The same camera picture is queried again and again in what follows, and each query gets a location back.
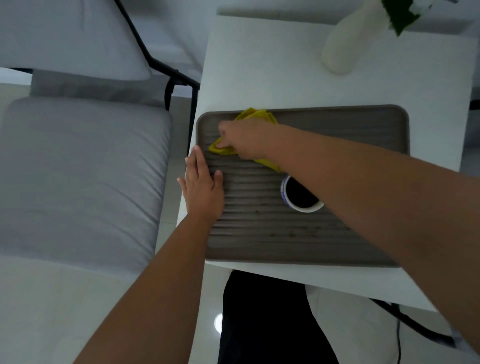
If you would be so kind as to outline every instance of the yellow cloth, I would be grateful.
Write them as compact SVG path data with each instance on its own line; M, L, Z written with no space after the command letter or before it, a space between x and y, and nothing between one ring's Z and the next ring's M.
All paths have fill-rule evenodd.
M271 122L272 124L278 124L278 121L276 121L275 117L272 115L271 112L267 112L266 110L256 110L254 108L249 108L242 112L239 116L235 118L235 120L242 120L242 119L248 119L248 118L260 118L267 120L268 122ZM226 147L223 149L217 149L216 145L220 143L222 140L222 137L219 137L219 139L213 143L208 150L212 153L220 154L221 156L231 156L234 154L238 154L235 149L231 147ZM256 159L255 162L261 163L264 166L267 166L268 168L271 168L273 170L276 170L277 172L281 172L281 169L270 162L267 159Z

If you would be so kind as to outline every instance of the black pants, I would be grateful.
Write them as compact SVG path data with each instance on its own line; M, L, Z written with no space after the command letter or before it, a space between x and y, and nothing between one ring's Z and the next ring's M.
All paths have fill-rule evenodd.
M338 364L300 283L235 270L223 293L218 364Z

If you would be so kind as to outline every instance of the dark liquid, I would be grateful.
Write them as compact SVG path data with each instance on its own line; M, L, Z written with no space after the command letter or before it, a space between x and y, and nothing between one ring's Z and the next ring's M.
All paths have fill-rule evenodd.
M301 185L297 180L290 177L285 186L285 193L288 199L295 206L300 208L309 208L315 205L319 199L315 197L309 190Z

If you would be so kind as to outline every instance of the gray tray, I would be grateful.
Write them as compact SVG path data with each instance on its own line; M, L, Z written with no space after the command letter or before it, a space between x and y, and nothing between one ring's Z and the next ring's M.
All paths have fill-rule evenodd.
M324 135L408 149L408 115L394 105L269 110L280 124ZM198 144L213 173L224 173L225 210L208 238L209 260L392 267L397 264L363 240L324 206L305 214L280 196L284 173L208 147L219 137L218 122L240 111L208 112L197 123Z

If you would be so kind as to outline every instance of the person's right arm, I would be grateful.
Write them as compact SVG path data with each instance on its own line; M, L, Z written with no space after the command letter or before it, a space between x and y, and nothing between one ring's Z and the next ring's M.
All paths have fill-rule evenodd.
M222 142L294 177L396 260L480 352L480 180L383 148L262 120L223 121Z

